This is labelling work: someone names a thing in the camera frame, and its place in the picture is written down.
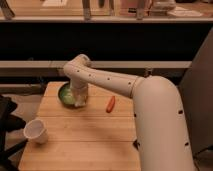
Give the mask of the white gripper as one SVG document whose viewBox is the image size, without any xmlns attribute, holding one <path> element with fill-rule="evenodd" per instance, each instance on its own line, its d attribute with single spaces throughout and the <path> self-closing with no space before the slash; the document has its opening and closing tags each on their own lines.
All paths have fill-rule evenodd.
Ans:
<svg viewBox="0 0 213 171">
<path fill-rule="evenodd" d="M 81 87 L 76 87 L 73 83 L 70 84 L 70 89 L 73 94 L 73 97 L 77 96 L 86 96 L 88 97 L 88 85 L 83 85 Z"/>
</svg>

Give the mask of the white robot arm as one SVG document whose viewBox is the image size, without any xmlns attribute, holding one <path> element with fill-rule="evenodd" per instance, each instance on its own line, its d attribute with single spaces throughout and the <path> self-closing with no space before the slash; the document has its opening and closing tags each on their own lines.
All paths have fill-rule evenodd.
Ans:
<svg viewBox="0 0 213 171">
<path fill-rule="evenodd" d="M 90 84 L 133 100 L 142 171 L 196 171 L 182 99 L 170 80 L 93 69 L 84 54 L 67 62 L 63 71 L 71 79 L 77 107 L 85 103 Z"/>
</svg>

